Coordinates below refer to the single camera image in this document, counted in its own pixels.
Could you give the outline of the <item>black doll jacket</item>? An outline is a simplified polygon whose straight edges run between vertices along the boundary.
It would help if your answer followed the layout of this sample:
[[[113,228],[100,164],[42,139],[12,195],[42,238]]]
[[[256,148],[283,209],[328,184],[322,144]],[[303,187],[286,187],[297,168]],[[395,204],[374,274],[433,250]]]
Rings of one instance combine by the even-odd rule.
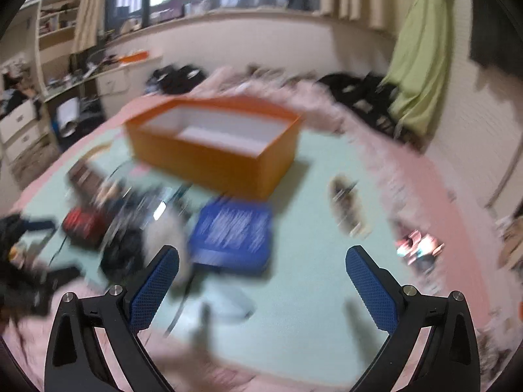
[[[161,245],[152,233],[166,210],[158,196],[135,196],[123,202],[101,243],[99,270],[110,285],[125,284],[156,256]]]

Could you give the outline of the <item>grey fluffy pompom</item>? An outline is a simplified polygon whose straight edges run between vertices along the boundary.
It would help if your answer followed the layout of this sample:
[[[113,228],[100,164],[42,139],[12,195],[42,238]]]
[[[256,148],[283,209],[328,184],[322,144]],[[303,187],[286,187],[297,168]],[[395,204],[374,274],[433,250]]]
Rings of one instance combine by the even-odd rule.
[[[192,273],[185,223],[175,210],[166,210],[155,221],[147,224],[143,232],[144,264],[147,266],[164,245],[174,247],[179,256],[179,269],[172,287],[183,286]]]

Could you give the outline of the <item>red black pouch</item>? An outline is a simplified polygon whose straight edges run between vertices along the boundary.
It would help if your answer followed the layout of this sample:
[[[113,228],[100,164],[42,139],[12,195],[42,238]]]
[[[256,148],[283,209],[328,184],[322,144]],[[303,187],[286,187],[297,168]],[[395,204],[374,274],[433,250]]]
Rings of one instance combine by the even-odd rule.
[[[81,206],[72,208],[61,224],[72,244],[91,250],[100,246],[107,228],[108,224],[100,213]]]

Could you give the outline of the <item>brown printed box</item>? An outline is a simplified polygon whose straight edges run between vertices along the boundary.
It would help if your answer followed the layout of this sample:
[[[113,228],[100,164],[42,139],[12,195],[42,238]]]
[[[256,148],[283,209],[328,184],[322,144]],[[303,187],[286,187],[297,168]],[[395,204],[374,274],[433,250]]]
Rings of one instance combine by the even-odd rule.
[[[77,161],[70,168],[67,178],[74,191],[87,199],[97,196],[105,181],[105,177],[84,160]]]

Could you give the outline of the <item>white drawer cabinet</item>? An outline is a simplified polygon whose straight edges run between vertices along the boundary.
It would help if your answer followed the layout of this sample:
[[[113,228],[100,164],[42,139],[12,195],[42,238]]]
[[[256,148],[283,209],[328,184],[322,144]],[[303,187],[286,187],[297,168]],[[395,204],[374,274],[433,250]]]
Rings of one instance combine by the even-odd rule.
[[[109,117],[116,115],[131,100],[143,96],[145,83],[161,67],[163,56],[152,54],[147,59],[120,65],[95,77],[97,95]]]

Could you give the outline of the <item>black clothes pile left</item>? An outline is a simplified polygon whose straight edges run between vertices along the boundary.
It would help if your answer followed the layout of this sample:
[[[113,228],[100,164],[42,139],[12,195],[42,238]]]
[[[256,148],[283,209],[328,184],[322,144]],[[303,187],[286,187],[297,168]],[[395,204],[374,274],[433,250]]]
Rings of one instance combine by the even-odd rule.
[[[183,95],[190,93],[206,78],[207,73],[197,66],[167,65],[152,72],[145,83],[144,93]]]

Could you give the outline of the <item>black clothes pile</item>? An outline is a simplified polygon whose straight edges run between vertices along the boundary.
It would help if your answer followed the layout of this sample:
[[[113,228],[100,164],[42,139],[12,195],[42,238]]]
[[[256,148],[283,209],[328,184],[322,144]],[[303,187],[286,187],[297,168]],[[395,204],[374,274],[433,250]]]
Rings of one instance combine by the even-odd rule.
[[[144,93],[183,95],[190,93],[206,78],[207,73],[197,66],[167,65],[152,72],[145,83]]]
[[[399,94],[398,87],[383,80],[383,76],[375,73],[365,77],[330,73],[317,82],[325,85],[338,103],[376,132],[421,151],[423,142],[392,117],[391,107]]]

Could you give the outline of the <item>blue tin box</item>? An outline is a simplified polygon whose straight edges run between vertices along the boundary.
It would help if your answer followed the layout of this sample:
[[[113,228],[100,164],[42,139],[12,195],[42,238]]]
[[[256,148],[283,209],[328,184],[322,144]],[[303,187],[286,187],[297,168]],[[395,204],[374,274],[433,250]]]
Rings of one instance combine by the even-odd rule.
[[[192,263],[240,275],[262,274],[270,260],[272,209],[264,203],[219,198],[206,204],[189,237]]]

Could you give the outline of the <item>orange cardboard box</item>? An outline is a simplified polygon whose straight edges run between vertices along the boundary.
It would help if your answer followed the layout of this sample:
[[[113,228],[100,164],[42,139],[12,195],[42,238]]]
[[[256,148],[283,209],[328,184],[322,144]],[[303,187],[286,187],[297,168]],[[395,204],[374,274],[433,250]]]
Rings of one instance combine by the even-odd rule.
[[[226,196],[266,201],[294,163],[301,117],[250,96],[171,97],[125,123],[134,156]]]

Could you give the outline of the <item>black clothes pile right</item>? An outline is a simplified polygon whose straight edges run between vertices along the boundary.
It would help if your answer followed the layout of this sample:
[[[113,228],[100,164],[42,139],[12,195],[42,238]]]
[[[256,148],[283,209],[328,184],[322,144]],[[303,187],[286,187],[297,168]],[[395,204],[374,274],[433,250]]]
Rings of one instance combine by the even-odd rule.
[[[383,80],[383,76],[375,73],[365,77],[330,73],[317,82],[325,85],[338,103],[376,132],[421,151],[423,142],[392,117],[391,107],[399,94],[398,87]]]

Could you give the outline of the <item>green hanging cloth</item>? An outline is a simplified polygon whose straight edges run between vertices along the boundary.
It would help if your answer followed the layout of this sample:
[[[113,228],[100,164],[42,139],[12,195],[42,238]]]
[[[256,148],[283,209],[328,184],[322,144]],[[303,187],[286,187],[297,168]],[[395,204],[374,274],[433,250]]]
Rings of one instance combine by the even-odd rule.
[[[447,83],[452,0],[412,0],[383,82],[397,87],[388,112],[399,130],[432,131]]]

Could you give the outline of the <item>pink blanket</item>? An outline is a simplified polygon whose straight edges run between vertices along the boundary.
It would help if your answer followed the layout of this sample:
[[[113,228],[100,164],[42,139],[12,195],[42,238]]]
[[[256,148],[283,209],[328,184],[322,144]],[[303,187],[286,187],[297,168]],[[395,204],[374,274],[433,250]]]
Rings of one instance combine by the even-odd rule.
[[[364,130],[364,124],[337,103],[325,85],[315,82],[312,73],[291,76],[283,69],[249,66],[240,71],[221,66],[189,96],[250,96],[299,114],[310,129],[337,135],[356,135]]]

